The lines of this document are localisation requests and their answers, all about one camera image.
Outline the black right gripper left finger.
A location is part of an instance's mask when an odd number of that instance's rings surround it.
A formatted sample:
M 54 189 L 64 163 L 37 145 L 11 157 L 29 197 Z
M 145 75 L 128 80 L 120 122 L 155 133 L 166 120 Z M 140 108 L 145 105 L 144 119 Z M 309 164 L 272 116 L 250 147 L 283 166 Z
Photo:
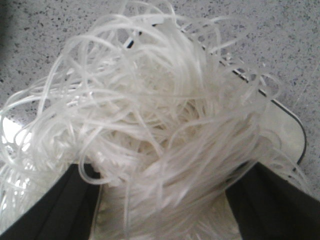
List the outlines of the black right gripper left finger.
M 88 240 L 100 186 L 85 182 L 72 164 L 25 214 L 0 235 L 2 240 Z

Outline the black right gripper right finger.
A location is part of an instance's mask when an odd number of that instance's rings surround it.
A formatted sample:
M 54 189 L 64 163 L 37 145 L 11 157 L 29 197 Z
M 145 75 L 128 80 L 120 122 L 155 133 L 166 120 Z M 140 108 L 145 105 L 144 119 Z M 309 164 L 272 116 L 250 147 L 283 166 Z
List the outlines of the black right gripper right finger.
M 320 238 L 320 202 L 260 163 L 226 196 L 244 240 Z

